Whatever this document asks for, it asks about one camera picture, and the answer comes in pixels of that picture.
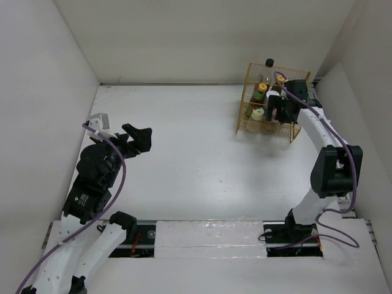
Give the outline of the blue label silver-lid shaker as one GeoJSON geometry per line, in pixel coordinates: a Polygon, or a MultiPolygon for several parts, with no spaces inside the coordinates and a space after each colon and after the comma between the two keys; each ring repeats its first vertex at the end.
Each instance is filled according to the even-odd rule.
{"type": "Polygon", "coordinates": [[[277,91],[275,91],[275,90],[269,90],[269,91],[266,93],[266,98],[269,100],[271,96],[278,96],[278,97],[279,97],[279,96],[280,96],[280,93],[277,92],[277,91]]]}

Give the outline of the beige yellow-cap spice jar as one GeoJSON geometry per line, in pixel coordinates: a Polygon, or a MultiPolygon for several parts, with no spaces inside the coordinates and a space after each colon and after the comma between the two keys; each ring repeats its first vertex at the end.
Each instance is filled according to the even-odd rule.
{"type": "Polygon", "coordinates": [[[260,130],[261,121],[263,119],[264,109],[263,108],[255,108],[252,111],[249,119],[247,120],[246,130],[248,132],[258,132],[260,130]]]}

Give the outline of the sauce bottle yellow cap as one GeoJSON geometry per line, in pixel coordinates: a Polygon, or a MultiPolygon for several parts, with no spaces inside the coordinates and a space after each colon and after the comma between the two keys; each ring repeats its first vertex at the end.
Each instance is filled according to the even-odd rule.
{"type": "Polygon", "coordinates": [[[245,111],[245,115],[247,117],[250,117],[254,108],[259,107],[263,101],[264,101],[264,97],[265,97],[265,92],[268,89],[267,85],[265,83],[258,83],[257,85],[255,85],[254,87],[254,93],[247,105],[246,111],[245,111]]]}
{"type": "Polygon", "coordinates": [[[277,79],[276,79],[276,81],[274,82],[274,84],[273,84],[273,87],[272,87],[272,90],[273,91],[276,91],[276,92],[278,92],[279,94],[282,92],[282,88],[278,85],[278,82],[280,83],[280,84],[282,84],[282,85],[284,85],[284,83],[285,83],[285,78],[282,76],[282,75],[280,75],[280,74],[278,74],[277,75],[277,79]]]}

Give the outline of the clear bottle black cap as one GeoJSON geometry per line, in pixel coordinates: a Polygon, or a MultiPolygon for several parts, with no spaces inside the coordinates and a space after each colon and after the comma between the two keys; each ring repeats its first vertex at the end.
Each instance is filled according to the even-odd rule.
{"type": "Polygon", "coordinates": [[[267,89],[270,89],[275,82],[273,75],[274,59],[268,58],[265,61],[265,67],[262,73],[262,83],[266,84],[267,89]]]}

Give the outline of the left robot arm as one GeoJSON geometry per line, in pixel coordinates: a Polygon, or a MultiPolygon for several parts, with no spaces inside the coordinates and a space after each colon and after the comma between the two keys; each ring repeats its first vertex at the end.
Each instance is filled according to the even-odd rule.
{"type": "Polygon", "coordinates": [[[83,124],[92,144],[80,153],[78,172],[62,208],[56,244],[40,258],[18,286],[17,293],[87,293],[91,279],[121,244],[133,241],[137,219],[114,213],[87,250],[96,222],[119,197],[126,181],[126,159],[150,151],[152,129],[122,125],[123,133],[83,124]]]}

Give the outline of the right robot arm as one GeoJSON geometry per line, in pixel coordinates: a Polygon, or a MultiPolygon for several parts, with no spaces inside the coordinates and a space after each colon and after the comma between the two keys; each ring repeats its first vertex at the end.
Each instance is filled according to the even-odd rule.
{"type": "Polygon", "coordinates": [[[336,198],[356,194],[363,150],[337,134],[318,102],[271,95],[266,117],[280,123],[298,123],[318,151],[309,192],[288,212],[284,226],[272,231],[273,236],[283,237],[287,243],[300,244],[309,240],[323,213],[334,211],[330,204],[336,198]]]}

